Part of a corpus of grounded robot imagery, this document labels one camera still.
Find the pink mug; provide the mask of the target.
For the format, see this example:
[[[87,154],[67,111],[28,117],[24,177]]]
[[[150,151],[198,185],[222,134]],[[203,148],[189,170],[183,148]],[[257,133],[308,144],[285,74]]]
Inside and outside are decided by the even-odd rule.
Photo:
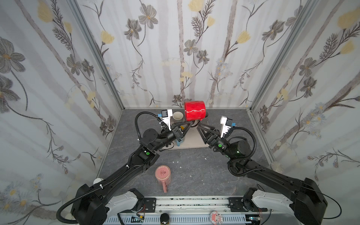
[[[171,183],[171,170],[168,166],[161,165],[155,171],[155,176],[158,182],[161,184],[164,193],[168,192],[168,186]]]

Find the small grey mug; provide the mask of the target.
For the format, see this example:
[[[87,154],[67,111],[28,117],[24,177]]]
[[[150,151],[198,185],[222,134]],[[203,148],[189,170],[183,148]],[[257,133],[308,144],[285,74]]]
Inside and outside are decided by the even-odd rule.
[[[172,120],[173,120],[174,123],[183,122],[184,114],[182,112],[174,112],[172,114]]]

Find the red mug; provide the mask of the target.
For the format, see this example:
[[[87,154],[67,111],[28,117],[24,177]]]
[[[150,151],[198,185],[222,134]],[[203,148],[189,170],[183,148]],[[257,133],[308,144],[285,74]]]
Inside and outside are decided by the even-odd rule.
[[[184,104],[186,121],[203,120],[207,116],[206,105],[203,101],[188,101]]]

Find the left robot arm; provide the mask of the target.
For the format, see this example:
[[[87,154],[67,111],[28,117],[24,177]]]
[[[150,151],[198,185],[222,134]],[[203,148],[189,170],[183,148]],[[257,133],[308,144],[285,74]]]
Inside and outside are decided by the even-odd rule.
[[[157,119],[162,132],[149,128],[140,133],[138,118],[148,114]],[[115,192],[130,180],[145,172],[159,158],[157,151],[170,145],[175,140],[185,137],[193,121],[183,121],[167,125],[156,114],[140,112],[135,117],[135,128],[139,139],[139,147],[130,154],[127,163],[102,181],[89,187],[81,186],[75,198],[63,204],[56,212],[56,218],[64,224],[102,225],[106,221],[111,207],[108,205]]]

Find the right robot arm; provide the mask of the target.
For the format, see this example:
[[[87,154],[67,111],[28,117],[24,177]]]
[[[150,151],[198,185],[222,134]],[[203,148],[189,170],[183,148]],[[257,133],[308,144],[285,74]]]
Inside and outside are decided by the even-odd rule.
[[[204,143],[229,159],[227,167],[232,175],[246,176],[276,190],[276,193],[266,193],[250,188],[243,196],[243,207],[248,211],[267,208],[288,213],[304,225],[321,224],[328,206],[327,195],[309,178],[299,180],[288,177],[252,160],[257,149],[256,138],[248,129],[240,129],[251,136],[254,143],[252,148],[243,137],[233,143],[227,140],[237,130],[236,127],[229,129],[224,136],[212,126],[199,124],[197,127]]]

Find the blue butterfly mug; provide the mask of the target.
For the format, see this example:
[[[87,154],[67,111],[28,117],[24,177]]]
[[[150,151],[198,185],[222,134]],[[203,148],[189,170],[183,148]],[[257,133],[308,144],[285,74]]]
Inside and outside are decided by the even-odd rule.
[[[179,127],[175,129],[175,136],[176,136],[176,145],[179,147],[183,142],[185,138],[185,134],[183,134]]]

